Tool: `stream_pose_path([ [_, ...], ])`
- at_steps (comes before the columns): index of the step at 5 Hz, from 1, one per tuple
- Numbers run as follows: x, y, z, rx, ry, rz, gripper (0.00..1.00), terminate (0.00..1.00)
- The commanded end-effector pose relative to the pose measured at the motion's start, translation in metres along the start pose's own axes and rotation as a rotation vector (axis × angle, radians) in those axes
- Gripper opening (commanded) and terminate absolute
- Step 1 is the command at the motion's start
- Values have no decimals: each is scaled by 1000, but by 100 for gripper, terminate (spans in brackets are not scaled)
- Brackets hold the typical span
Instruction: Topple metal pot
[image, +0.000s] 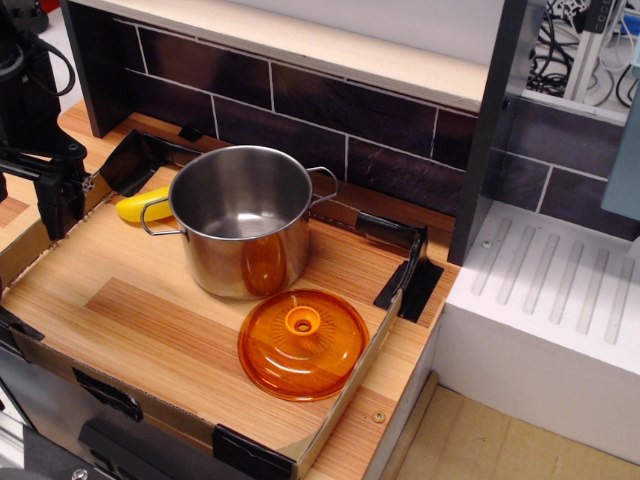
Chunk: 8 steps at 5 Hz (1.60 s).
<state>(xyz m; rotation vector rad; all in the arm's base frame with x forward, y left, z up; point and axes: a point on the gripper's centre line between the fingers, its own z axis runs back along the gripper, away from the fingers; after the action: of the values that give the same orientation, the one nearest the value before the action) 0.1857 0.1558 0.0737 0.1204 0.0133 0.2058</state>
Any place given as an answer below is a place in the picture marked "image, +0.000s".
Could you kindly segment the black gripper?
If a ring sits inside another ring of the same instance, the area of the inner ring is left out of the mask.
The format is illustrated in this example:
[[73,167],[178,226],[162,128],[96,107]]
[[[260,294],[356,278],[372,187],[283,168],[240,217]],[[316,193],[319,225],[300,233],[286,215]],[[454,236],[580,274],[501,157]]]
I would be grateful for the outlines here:
[[36,130],[21,146],[1,146],[1,172],[35,181],[37,206],[50,240],[63,239],[85,215],[93,181],[86,148],[59,127]]

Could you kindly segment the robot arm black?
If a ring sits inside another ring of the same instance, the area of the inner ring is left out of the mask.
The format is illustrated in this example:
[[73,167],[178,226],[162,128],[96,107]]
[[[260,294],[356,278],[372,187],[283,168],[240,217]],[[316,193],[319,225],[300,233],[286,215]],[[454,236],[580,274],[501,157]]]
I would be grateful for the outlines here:
[[47,234],[59,240],[84,216],[93,187],[86,148],[58,124],[59,98],[76,77],[70,61],[38,37],[37,1],[1,3],[1,175],[33,183]]

